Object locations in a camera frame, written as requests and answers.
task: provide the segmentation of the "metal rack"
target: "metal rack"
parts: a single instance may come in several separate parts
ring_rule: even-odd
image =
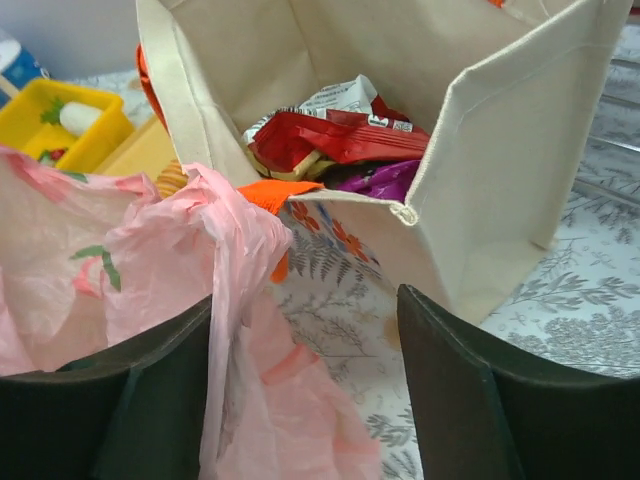
[[[640,62],[636,62],[634,60],[614,58],[613,60],[611,60],[611,65],[621,68],[629,68],[640,72]],[[613,95],[603,94],[600,97],[600,101],[612,105],[619,105],[625,108],[640,110],[640,103],[626,100],[624,98],[616,97]],[[635,155],[640,161],[640,147],[637,147],[635,145],[618,142],[616,140],[609,140],[595,135],[589,135],[588,141],[591,143],[599,143],[601,145],[621,149],[623,151],[626,151],[627,153]],[[578,175],[574,181],[574,188],[587,194],[595,194],[607,197],[610,200],[622,203],[632,208],[640,208],[640,199],[635,198],[631,195],[627,195],[626,193],[618,192],[604,185],[591,182],[585,178],[581,178],[580,175]]]

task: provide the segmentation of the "plastic bag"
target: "plastic bag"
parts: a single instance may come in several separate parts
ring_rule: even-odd
[[[161,201],[143,175],[65,174],[0,147],[0,374],[54,370],[213,293],[200,478],[377,479],[377,443],[262,293],[291,233],[186,168]]]

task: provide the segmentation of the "canvas tote bag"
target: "canvas tote bag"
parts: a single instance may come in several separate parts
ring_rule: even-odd
[[[245,129],[358,74],[432,132],[404,204],[322,190],[284,215],[311,233],[319,275],[349,262],[472,323],[553,246],[632,3],[137,2],[180,161],[212,166],[236,187],[260,179],[241,147]]]

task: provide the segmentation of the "table surface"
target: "table surface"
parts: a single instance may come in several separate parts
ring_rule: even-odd
[[[615,56],[640,61],[640,26],[625,27]],[[640,102],[640,72],[611,67],[605,93]],[[136,125],[151,114],[135,72],[78,83],[118,92]],[[640,145],[640,110],[601,102],[592,133]],[[580,176],[640,198],[640,156],[589,143]],[[605,375],[640,374],[640,210],[572,193],[557,247],[482,328],[525,350]],[[298,340],[322,354],[380,439],[383,477],[422,468],[393,292],[349,276],[340,286],[290,275],[270,287]]]

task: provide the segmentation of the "yellow box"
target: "yellow box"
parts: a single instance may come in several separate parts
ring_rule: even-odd
[[[152,115],[94,173],[124,177],[144,172],[155,181],[175,158],[169,134],[158,117]]]
[[[102,110],[102,115],[81,137],[61,125],[43,123],[44,112],[56,100],[79,102]],[[124,102],[109,92],[37,78],[0,110],[0,144],[38,159],[45,151],[67,148],[56,168],[93,173],[129,137],[134,127],[122,112]]]

